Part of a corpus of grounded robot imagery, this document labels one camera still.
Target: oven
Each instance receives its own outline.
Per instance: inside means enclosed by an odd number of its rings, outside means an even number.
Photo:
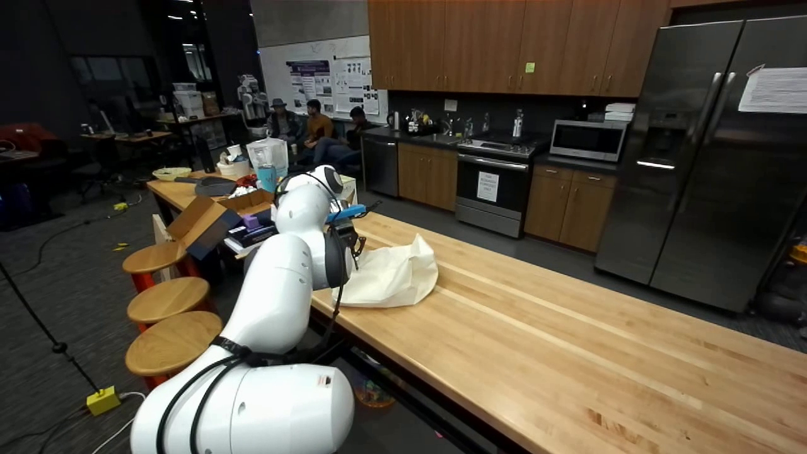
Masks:
[[[523,235],[532,146],[460,146],[456,218],[508,237]]]

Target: wooden stool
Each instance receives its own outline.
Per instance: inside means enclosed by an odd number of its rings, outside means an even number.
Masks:
[[[200,275],[194,263],[188,257],[180,241],[157,241],[152,246],[136,249],[123,259],[123,271],[131,275],[133,288],[141,292],[157,285],[155,271],[165,268],[176,268],[180,275]]]
[[[140,292],[130,302],[126,314],[130,321],[136,322],[140,332],[145,332],[155,322],[194,307],[214,312],[212,305],[207,302],[207,292],[209,292],[209,283],[202,278],[165,280]]]
[[[126,368],[155,389],[205,352],[220,336],[222,318],[207,310],[189,310],[155,322],[133,338],[126,350]]]

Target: floor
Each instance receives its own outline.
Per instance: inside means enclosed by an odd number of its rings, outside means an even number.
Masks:
[[[77,193],[55,199],[63,216],[50,221],[0,231],[0,263],[12,275],[30,307],[58,342],[87,368],[96,385],[140,391],[140,381],[123,368],[123,352],[133,324],[126,321],[126,302],[133,298],[122,259],[152,241],[152,197],[141,189],[126,193],[126,210],[115,210],[117,199],[96,197],[82,204]],[[644,300],[690,312],[787,348],[807,350],[807,341],[795,328],[755,314],[736,318],[703,305],[653,292],[592,270],[592,257],[552,241],[523,237],[508,240],[460,225],[453,215],[418,204],[363,193],[378,201],[378,212],[528,259],[581,280],[599,283]],[[232,302],[238,283],[220,289],[217,302]],[[4,318],[4,372],[0,394],[0,450],[93,450],[106,437],[126,424],[140,402],[131,394],[118,410],[106,416],[78,416],[92,382],[62,352],[50,352],[54,341],[25,312],[11,283],[0,283]],[[130,450],[126,434],[104,450]],[[357,420],[340,450],[460,450],[435,428],[402,406],[391,410],[365,410]]]

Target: lower cabinet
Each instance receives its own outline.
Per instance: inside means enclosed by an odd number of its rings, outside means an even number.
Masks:
[[[616,175],[537,164],[524,231],[595,251],[613,189]]]
[[[456,210],[456,152],[400,143],[400,193],[418,204]]]

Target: appliance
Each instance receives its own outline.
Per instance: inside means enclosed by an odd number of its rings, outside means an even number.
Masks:
[[[360,138],[365,189],[400,197],[400,141]]]
[[[627,120],[556,120],[551,157],[621,162]]]
[[[475,138],[456,148],[456,218],[521,237],[537,141]]]
[[[807,15],[658,30],[599,270],[748,310],[807,191],[806,111],[749,107],[783,92],[806,104],[806,75],[755,92],[770,67],[807,67],[795,43]]]

